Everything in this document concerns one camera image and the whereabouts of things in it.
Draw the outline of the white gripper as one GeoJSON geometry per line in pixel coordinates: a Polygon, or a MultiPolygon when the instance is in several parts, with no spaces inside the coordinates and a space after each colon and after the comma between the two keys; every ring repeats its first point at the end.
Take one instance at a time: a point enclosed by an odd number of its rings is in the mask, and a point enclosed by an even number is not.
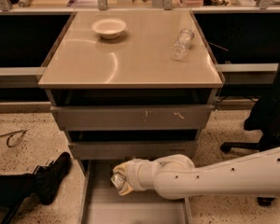
{"type": "Polygon", "coordinates": [[[113,168],[114,175],[125,175],[126,185],[119,191],[119,196],[125,196],[132,191],[144,191],[149,188],[146,181],[150,179],[150,162],[133,159],[123,162],[113,168]]]}

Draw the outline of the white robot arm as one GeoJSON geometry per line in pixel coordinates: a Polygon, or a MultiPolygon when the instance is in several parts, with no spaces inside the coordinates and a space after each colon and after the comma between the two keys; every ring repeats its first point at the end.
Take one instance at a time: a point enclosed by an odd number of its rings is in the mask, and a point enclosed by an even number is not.
{"type": "Polygon", "coordinates": [[[154,161],[133,159],[113,169],[119,195],[155,190],[162,198],[195,195],[280,196],[280,147],[234,160],[197,167],[184,155],[154,161]]]}

